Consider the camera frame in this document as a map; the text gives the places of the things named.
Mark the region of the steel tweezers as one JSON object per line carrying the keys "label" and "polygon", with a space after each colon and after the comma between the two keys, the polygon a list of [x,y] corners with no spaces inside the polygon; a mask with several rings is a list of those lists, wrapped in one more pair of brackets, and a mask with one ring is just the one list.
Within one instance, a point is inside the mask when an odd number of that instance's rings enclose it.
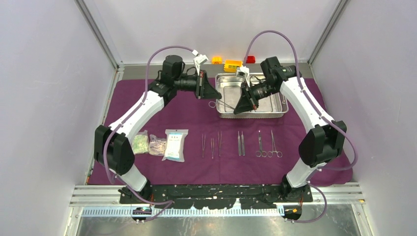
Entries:
{"label": "steel tweezers", "polygon": [[204,155],[205,155],[205,145],[206,145],[206,135],[202,134],[202,158],[204,158]]}
{"label": "steel tweezers", "polygon": [[221,145],[222,145],[222,132],[218,131],[217,133],[217,139],[218,139],[218,156],[221,156]]}

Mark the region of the purple cloth wrap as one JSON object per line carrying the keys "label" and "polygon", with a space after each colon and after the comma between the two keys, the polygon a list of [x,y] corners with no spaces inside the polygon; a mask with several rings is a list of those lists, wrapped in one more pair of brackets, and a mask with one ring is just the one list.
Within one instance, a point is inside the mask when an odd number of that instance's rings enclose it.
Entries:
{"label": "purple cloth wrap", "polygon": [[[152,184],[278,184],[298,161],[298,146],[305,137],[304,126],[293,109],[281,118],[220,118],[207,100],[189,92],[176,97],[145,125],[145,130],[164,138],[166,129],[188,129],[184,142],[184,162],[162,161],[161,157],[139,154],[135,164]],[[263,150],[271,151],[271,133],[276,148],[283,154],[257,157],[258,131]],[[218,131],[222,132],[221,156],[218,156]],[[245,156],[238,155],[238,131],[243,131]],[[202,134],[206,135],[202,158]],[[210,139],[214,138],[214,159]]]}

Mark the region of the white sterile pouch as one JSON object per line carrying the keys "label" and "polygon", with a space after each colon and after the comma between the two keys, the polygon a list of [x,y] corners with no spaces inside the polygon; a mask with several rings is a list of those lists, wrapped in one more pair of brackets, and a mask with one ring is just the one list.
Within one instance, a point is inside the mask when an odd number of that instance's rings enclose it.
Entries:
{"label": "white sterile pouch", "polygon": [[167,143],[162,161],[184,162],[183,148],[188,129],[166,129],[165,134]]}

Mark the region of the steel surgical scissors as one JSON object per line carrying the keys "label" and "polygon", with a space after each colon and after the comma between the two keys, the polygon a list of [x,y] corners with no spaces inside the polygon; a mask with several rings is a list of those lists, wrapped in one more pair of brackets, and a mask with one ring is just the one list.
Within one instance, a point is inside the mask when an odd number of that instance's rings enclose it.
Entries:
{"label": "steel surgical scissors", "polygon": [[259,149],[256,151],[256,156],[257,157],[267,157],[267,152],[265,150],[263,150],[263,144],[262,144],[262,135],[261,135],[261,131],[258,131],[258,145],[259,145]]}
{"label": "steel surgical scissors", "polygon": [[271,133],[271,151],[267,152],[267,157],[272,158],[275,155],[277,158],[282,158],[283,157],[282,152],[278,151],[276,148],[274,133],[272,130],[270,131],[270,133]]}

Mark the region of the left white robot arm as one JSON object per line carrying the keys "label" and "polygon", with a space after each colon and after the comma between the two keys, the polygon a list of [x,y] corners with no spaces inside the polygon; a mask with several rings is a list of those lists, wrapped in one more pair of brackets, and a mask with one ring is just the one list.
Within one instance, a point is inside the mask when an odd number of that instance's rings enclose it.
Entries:
{"label": "left white robot arm", "polygon": [[126,184],[138,203],[151,196],[149,180],[134,164],[132,142],[143,126],[173,98],[177,91],[193,92],[198,99],[220,99],[221,94],[209,83],[207,72],[200,67],[208,57],[198,54],[193,59],[195,72],[187,74],[180,56],[169,55],[163,61],[158,77],[146,88],[141,98],[110,126],[100,125],[94,134],[94,158],[109,173]]}

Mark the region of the steel tissue forceps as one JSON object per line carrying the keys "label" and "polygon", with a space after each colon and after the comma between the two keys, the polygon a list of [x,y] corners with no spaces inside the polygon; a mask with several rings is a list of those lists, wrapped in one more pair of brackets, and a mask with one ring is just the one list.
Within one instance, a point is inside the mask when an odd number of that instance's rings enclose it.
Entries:
{"label": "steel tissue forceps", "polygon": [[215,142],[214,138],[210,139],[210,145],[211,145],[211,158],[214,159],[214,151],[215,151]]}

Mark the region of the orange yellow toy block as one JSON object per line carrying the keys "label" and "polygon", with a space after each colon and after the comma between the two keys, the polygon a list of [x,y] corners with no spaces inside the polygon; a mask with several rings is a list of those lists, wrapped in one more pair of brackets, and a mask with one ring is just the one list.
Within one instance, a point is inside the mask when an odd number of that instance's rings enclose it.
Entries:
{"label": "orange yellow toy block", "polygon": [[243,65],[241,60],[225,60],[223,70],[227,73],[236,73],[237,68]]}

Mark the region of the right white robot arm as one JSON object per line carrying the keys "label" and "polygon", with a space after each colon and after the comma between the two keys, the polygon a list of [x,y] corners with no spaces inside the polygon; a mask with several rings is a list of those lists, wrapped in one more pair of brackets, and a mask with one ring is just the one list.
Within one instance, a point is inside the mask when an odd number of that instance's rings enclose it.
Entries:
{"label": "right white robot arm", "polygon": [[255,85],[248,82],[241,85],[234,114],[254,111],[259,107],[259,100],[276,93],[290,102],[306,131],[298,147],[299,159],[279,185],[281,197],[293,202],[318,170],[341,155],[347,126],[343,121],[334,121],[321,107],[297,66],[284,67],[277,57],[265,59],[260,66],[265,79]]}

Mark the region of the steel instrument tray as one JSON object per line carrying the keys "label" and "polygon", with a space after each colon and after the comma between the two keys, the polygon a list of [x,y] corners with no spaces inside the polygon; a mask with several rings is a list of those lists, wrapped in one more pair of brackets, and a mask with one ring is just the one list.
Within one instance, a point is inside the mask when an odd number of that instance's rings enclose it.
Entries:
{"label": "steel instrument tray", "polygon": [[[233,73],[220,73],[215,77],[216,90],[221,93],[221,101],[234,107],[240,98],[240,85],[243,78],[235,76]],[[235,115],[233,111],[224,106],[216,107],[220,118],[244,119],[244,118],[280,118],[289,111],[287,99],[280,93],[270,95],[259,101],[258,109]]]}

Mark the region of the pink clear packet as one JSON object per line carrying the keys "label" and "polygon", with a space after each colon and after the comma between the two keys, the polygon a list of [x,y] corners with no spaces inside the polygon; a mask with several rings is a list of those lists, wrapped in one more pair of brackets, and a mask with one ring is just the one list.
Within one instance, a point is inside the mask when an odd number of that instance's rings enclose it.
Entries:
{"label": "pink clear packet", "polygon": [[153,156],[163,156],[167,145],[167,139],[158,138],[151,134],[149,136],[149,154]]}

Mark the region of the steel surgical forceps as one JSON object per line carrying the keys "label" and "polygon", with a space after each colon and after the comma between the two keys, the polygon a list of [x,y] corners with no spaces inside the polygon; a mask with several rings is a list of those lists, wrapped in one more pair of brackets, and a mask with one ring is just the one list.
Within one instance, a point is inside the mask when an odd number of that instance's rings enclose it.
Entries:
{"label": "steel surgical forceps", "polygon": [[209,101],[208,105],[210,108],[216,108],[218,106],[224,106],[226,108],[231,109],[232,111],[234,110],[234,107],[230,106],[229,104],[221,101],[221,100],[216,100],[216,101]]}

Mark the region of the green packet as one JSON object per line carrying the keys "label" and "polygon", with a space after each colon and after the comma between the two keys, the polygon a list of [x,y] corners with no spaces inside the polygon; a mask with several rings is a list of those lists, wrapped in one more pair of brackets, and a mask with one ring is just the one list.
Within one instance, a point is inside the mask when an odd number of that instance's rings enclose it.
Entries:
{"label": "green packet", "polygon": [[132,141],[132,150],[134,154],[144,154],[149,152],[148,131],[138,132]]}

